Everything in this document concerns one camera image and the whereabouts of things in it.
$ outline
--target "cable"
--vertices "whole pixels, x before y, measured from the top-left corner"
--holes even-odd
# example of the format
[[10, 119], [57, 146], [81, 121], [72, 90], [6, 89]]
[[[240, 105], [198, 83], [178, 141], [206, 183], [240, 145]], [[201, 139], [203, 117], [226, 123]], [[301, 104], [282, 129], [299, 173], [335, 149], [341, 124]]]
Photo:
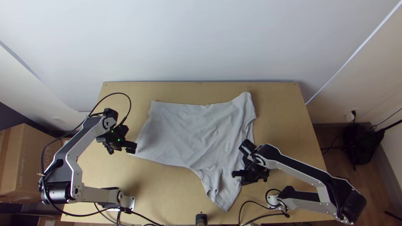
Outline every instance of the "cable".
[[250, 223], [252, 223], [252, 222], [254, 222], [254, 221], [258, 220], [258, 219], [264, 218], [264, 217], [277, 216], [277, 215], [284, 215], [284, 216], [287, 217], [287, 218], [290, 217], [289, 214], [287, 214], [287, 213], [285, 213], [285, 212], [282, 211], [282, 213], [273, 213], [273, 214], [267, 214], [267, 215], [262, 215], [262, 216], [256, 217], [256, 218], [254, 218], [254, 219], [252, 219], [252, 220], [247, 221], [247, 222], [246, 222], [245, 224], [243, 224], [242, 226], [248, 225], [248, 224], [250, 224]]
[[[95, 206], [95, 208], [98, 210], [98, 211], [100, 211], [99, 210], [99, 208], [97, 207], [97, 205], [96, 205], [96, 203], [93, 203], [94, 204], [94, 206]], [[121, 224], [121, 223], [119, 223], [118, 221], [119, 221], [119, 216], [120, 216], [120, 214], [121, 214], [121, 211], [119, 211], [119, 213], [117, 214], [117, 221], [116, 222], [114, 222], [112, 219], [110, 219], [109, 217], [107, 217], [105, 214], [103, 214], [103, 213], [100, 213], [104, 218], [106, 218], [108, 221], [110, 221], [110, 222], [112, 222], [113, 224], [115, 224], [115, 225], [120, 225], [120, 226], [126, 226], [126, 225], [124, 225], [124, 224]]]
[[390, 213], [390, 212], [388, 212], [388, 211], [384, 211], [384, 213], [387, 214], [387, 215], [390, 215], [391, 217], [393, 217], [393, 218], [395, 218], [395, 219], [397, 219], [397, 220], [402, 221], [402, 218], [396, 216], [396, 215], [393, 214], [393, 213]]
[[111, 94], [109, 94], [109, 95], [106, 95], [104, 98], [102, 98], [100, 101], [98, 101], [98, 103], [95, 105], [95, 107], [92, 108], [91, 112], [89, 113], [89, 116], [92, 114], [92, 112], [95, 110], [95, 108], [96, 108], [104, 99], [106, 99], [106, 98], [108, 98], [108, 97], [110, 97], [110, 96], [112, 96], [112, 95], [115, 95], [115, 94], [122, 94], [122, 95], [126, 96], [126, 97], [129, 99], [129, 102], [130, 102], [129, 111], [127, 112], [126, 116], [121, 120], [121, 122], [120, 122], [118, 125], [123, 124], [123, 123], [125, 122], [125, 120], [127, 119], [127, 117], [129, 116], [130, 111], [131, 111], [131, 99], [130, 99], [129, 96], [127, 96], [127, 94], [122, 93], [122, 92], [114, 92], [114, 93], [111, 93]]
[[338, 148], [335, 148], [335, 147], [333, 147], [333, 146], [334, 146], [335, 141], [336, 141], [342, 134], [343, 134], [343, 133], [341, 133], [341, 134], [339, 134], [338, 136], [335, 137], [335, 139], [332, 141], [330, 147], [328, 147], [328, 148], [321, 148], [321, 150], [326, 150], [326, 149], [327, 149], [327, 151], [325, 151], [322, 155], [325, 155], [325, 154], [326, 154], [327, 152], [329, 152], [331, 149], [338, 149]]
[[106, 211], [106, 210], [109, 210], [109, 209], [114, 209], [114, 208], [106, 208], [106, 209], [103, 209], [103, 210], [98, 211], [98, 212], [89, 213], [89, 214], [83, 214], [83, 215], [72, 214], [72, 213], [64, 212], [63, 210], [59, 209], [55, 204], [53, 204], [53, 203], [51, 202], [51, 199], [49, 198], [48, 191], [46, 191], [46, 188], [45, 188], [45, 184], [46, 184], [46, 183], [42, 183], [42, 184], [43, 184], [42, 186], [44, 187], [44, 195], [45, 195], [45, 198], [48, 200], [49, 204], [52, 205], [56, 210], [58, 210], [59, 212], [61, 212], [61, 213], [63, 213], [63, 214], [66, 214], [66, 215], [69, 215], [69, 216], [74, 216], [74, 217], [86, 217], [86, 216], [92, 216], [92, 215], [95, 215], [95, 214], [98, 214], [98, 213], [102, 213], [103, 211]]
[[[264, 208], [264, 209], [267, 209], [267, 210], [274, 210], [274, 209], [277, 209], [277, 208], [279, 208], [279, 207], [281, 206], [280, 204], [278, 204], [278, 205], [271, 205], [271, 204], [268, 202], [267, 195], [268, 195], [268, 193], [269, 193], [270, 191], [278, 191], [279, 193], [281, 193], [281, 191], [278, 190], [278, 189], [272, 188], [272, 189], [269, 189], [269, 190], [265, 193], [265, 201], [267, 201], [267, 203], [268, 203], [270, 206], [273, 206], [274, 208], [263, 206], [263, 205], [261, 205], [261, 204], [255, 202], [255, 201], [251, 201], [251, 200], [245, 201], [245, 202], [242, 204], [242, 206], [240, 207], [240, 210], [239, 210], [238, 226], [240, 226], [240, 216], [241, 216], [241, 213], [242, 213], [243, 206], [244, 206], [246, 203], [254, 203], [254, 204], [257, 204], [257, 205], [259, 205], [260, 207], [262, 207], [262, 208]], [[285, 209], [287, 210], [288, 207], [286, 206], [286, 204], [283, 203], [283, 202], [282, 202], [282, 204], [284, 205]], [[247, 223], [245, 223], [245, 224], [243, 224], [243, 225], [250, 224], [250, 223], [252, 223], [253, 221], [256, 221], [256, 220], [261, 219], [261, 218], [264, 218], [264, 217], [276, 216], [276, 215], [284, 215], [284, 216], [287, 217], [287, 218], [290, 217], [289, 214], [287, 214], [287, 213], [285, 213], [284, 211], [282, 211], [282, 213], [274, 213], [274, 214], [268, 214], [268, 215], [259, 216], [259, 217], [257, 217], [257, 218], [254, 218], [254, 219], [248, 221]]]
[[117, 213], [116, 221], [117, 221], [118, 224], [120, 224], [120, 215], [121, 215], [121, 211], [119, 211], [119, 212]]
[[267, 201], [267, 203], [270, 205], [270, 206], [273, 206], [273, 207], [279, 207], [280, 206], [280, 204], [277, 204], [277, 205], [272, 205], [271, 203], [269, 203], [268, 202], [268, 198], [267, 198], [267, 196], [268, 196], [268, 193], [270, 192], [270, 191], [277, 191], [277, 192], [279, 192], [279, 193], [281, 193], [281, 191], [280, 190], [278, 190], [278, 189], [276, 189], [276, 188], [272, 188], [272, 189], [269, 189], [266, 193], [265, 193], [265, 201]]
[[69, 134], [71, 134], [72, 132], [74, 132], [80, 125], [82, 125], [82, 124], [84, 123], [84, 121], [85, 121], [86, 119], [87, 119], [87, 118], [85, 118], [80, 124], [78, 124], [78, 126], [76, 126], [74, 129], [72, 129], [70, 132], [64, 134], [63, 136], [60, 136], [60, 137], [56, 138], [55, 140], [53, 140], [53, 141], [51, 141], [51, 142], [49, 142], [48, 144], [45, 145], [45, 147], [42, 149], [42, 153], [41, 153], [41, 170], [42, 170], [42, 173], [43, 173], [43, 174], [45, 173], [44, 166], [43, 166], [43, 156], [44, 156], [44, 154], [45, 154], [46, 148], [47, 148], [50, 144], [52, 144], [52, 143], [54, 143], [54, 142], [60, 140], [61, 138], [66, 137], [67, 135], [69, 135]]
[[376, 129], [377, 126], [381, 125], [383, 122], [387, 121], [389, 118], [391, 118], [392, 116], [394, 116], [396, 113], [400, 112], [401, 110], [402, 110], [402, 107], [401, 107], [399, 110], [395, 111], [395, 112], [394, 112], [392, 115], [390, 115], [388, 118], [386, 118], [385, 120], [383, 120], [382, 122], [380, 122], [379, 124], [373, 125], [373, 126], [371, 127], [371, 129]]
[[130, 99], [130, 97], [127, 96], [127, 94], [125, 94], [125, 93], [122, 93], [122, 92], [114, 92], [114, 93], [111, 93], [111, 94], [109, 94], [109, 95], [106, 95], [106, 96], [103, 97], [100, 101], [98, 101], [98, 103], [95, 105], [95, 107], [94, 107], [94, 108], [90, 111], [90, 113], [88, 114], [89, 116], [86, 117], [78, 126], [76, 126], [74, 129], [72, 129], [70, 132], [66, 133], [65, 135], [60, 136], [60, 137], [56, 138], [55, 140], [49, 142], [49, 143], [46, 144], [45, 147], [42, 149], [42, 153], [41, 153], [41, 173], [42, 173], [42, 176], [41, 176], [41, 184], [39, 184], [39, 185], [42, 186], [42, 189], [44, 190], [45, 198], [47, 199], [47, 201], [49, 202], [49, 204], [52, 205], [56, 210], [58, 210], [59, 212], [61, 212], [61, 213], [63, 213], [63, 214], [66, 214], [66, 215], [69, 215], [69, 216], [74, 216], [74, 217], [85, 217], [85, 216], [91, 216], [91, 215], [95, 215], [95, 214], [101, 213], [101, 212], [106, 211], [106, 210], [108, 210], [108, 209], [113, 209], [113, 208], [107, 208], [107, 209], [103, 209], [103, 210], [101, 210], [101, 211], [94, 212], [94, 213], [89, 213], [89, 214], [84, 214], [84, 215], [78, 215], [78, 214], [72, 214], [72, 213], [64, 212], [63, 210], [61, 210], [60, 208], [58, 208], [56, 205], [54, 205], [54, 203], [52, 202], [52, 200], [49, 198], [49, 194], [48, 194], [48, 191], [46, 190], [46, 183], [45, 183], [46, 175], [49, 174], [54, 168], [50, 167], [49, 170], [48, 170], [48, 172], [46, 172], [46, 174], [45, 174], [44, 164], [43, 164], [43, 157], [44, 157], [44, 153], [45, 153], [46, 148], [47, 148], [50, 144], [52, 144], [52, 143], [54, 143], [54, 142], [60, 140], [61, 138], [66, 137], [67, 135], [69, 135], [69, 134], [71, 134], [72, 132], [74, 132], [79, 126], [81, 126], [81, 125], [84, 123], [84, 121], [85, 121], [86, 119], [88, 119], [88, 118], [91, 117], [93, 111], [96, 109], [96, 107], [97, 107], [104, 99], [106, 99], [107, 97], [112, 96], [112, 95], [114, 95], [114, 94], [122, 94], [122, 95], [126, 96], [126, 97], [129, 99], [129, 102], [130, 102], [129, 110], [128, 110], [126, 116], [125, 116], [125, 117], [121, 120], [121, 122], [120, 122], [120, 124], [122, 124], [122, 123], [127, 119], [128, 115], [130, 114], [130, 111], [131, 111], [131, 99]]
[[340, 177], [340, 176], [336, 176], [336, 177], [341, 178], [341, 179], [345, 179], [345, 180], [347, 180], [349, 182], [349, 184], [352, 184], [352, 182], [350, 182], [350, 179], [347, 178], [347, 177]]
[[331, 182], [330, 182], [330, 183], [327, 183], [327, 185], [328, 185], [329, 189], [331, 190], [331, 193], [332, 193], [332, 195], [333, 195], [333, 197], [334, 197], [334, 199], [335, 199], [336, 215], [339, 217], [339, 219], [343, 220], [344, 217], [343, 217], [343, 215], [342, 215], [342, 213], [341, 213], [340, 201], [339, 201], [338, 194], [335, 193], [335, 189], [334, 189], [333, 185], [331, 184]]
[[243, 209], [243, 206], [246, 204], [246, 203], [254, 203], [254, 204], [257, 204], [257, 205], [259, 205], [259, 206], [261, 206], [262, 208], [264, 208], [264, 209], [267, 209], [267, 210], [274, 210], [274, 209], [277, 209], [279, 206], [276, 206], [275, 208], [269, 208], [269, 207], [266, 207], [266, 206], [263, 206], [263, 205], [261, 205], [261, 204], [259, 204], [259, 203], [257, 203], [257, 202], [254, 202], [254, 201], [251, 201], [251, 200], [249, 200], [249, 201], [245, 201], [243, 204], [242, 204], [242, 206], [240, 207], [240, 210], [239, 210], [239, 218], [238, 218], [238, 225], [240, 226], [240, 216], [241, 216], [241, 213], [242, 213], [242, 209]]

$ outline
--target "baseboard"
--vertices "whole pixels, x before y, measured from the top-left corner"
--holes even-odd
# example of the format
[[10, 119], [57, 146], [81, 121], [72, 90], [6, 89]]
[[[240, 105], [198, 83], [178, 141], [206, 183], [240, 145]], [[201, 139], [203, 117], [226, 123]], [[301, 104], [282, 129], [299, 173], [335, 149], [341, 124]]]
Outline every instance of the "baseboard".
[[402, 190], [381, 145], [374, 153], [373, 160], [377, 164], [378, 170], [380, 171], [380, 175], [385, 184], [385, 188], [391, 199], [391, 203], [395, 210], [394, 214], [397, 216], [402, 216]]

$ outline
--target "black bag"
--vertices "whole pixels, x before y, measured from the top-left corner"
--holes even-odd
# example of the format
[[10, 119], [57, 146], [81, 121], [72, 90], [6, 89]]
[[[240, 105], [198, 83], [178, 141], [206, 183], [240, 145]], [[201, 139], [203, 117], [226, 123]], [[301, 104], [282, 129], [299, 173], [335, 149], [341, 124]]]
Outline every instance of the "black bag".
[[354, 170], [356, 165], [364, 165], [371, 161], [375, 150], [384, 138], [384, 133], [383, 130], [375, 132], [358, 124], [345, 128], [343, 145]]

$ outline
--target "cardboard box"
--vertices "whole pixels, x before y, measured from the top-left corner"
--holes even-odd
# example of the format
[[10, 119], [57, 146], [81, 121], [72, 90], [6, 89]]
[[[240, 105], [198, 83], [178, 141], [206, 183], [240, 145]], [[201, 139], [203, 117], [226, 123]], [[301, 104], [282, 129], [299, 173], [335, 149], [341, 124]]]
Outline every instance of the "cardboard box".
[[38, 226], [73, 226], [74, 222], [60, 221], [57, 217], [39, 217]]
[[[38, 181], [43, 147], [55, 138], [26, 124], [0, 131], [0, 202], [34, 203], [41, 201]], [[44, 168], [61, 148], [56, 141], [46, 148]]]

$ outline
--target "white wall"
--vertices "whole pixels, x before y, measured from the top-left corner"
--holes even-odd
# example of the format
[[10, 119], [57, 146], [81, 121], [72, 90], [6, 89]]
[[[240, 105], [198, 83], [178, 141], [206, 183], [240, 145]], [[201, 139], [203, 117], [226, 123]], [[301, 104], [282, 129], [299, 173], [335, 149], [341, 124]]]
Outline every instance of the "white wall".
[[[314, 123], [356, 120], [377, 124], [402, 107], [402, 8], [399, 7], [353, 59], [307, 104]], [[378, 129], [402, 119], [402, 111]], [[381, 142], [402, 187], [402, 124], [385, 132]]]
[[[85, 115], [67, 107], [38, 78], [0, 47], [0, 102], [49, 128], [71, 130]], [[60, 117], [60, 124], [52, 117]]]
[[[383, 115], [377, 117], [372, 121], [373, 124], [378, 124], [386, 119], [388, 116], [392, 115], [398, 109], [402, 107], [402, 92], [399, 95], [400, 101], [399, 106], [392, 108], [389, 112], [384, 113]], [[402, 111], [395, 114], [392, 118], [385, 121], [381, 125], [377, 127], [378, 129], [387, 127], [394, 122], [402, 119]], [[384, 139], [381, 142], [381, 146], [384, 149], [385, 154], [387, 155], [388, 161], [392, 166], [392, 169], [397, 177], [399, 186], [402, 187], [402, 124], [394, 126], [385, 131]]]
[[296, 80], [308, 100], [396, 3], [3, 0], [0, 41], [76, 110], [119, 80]]

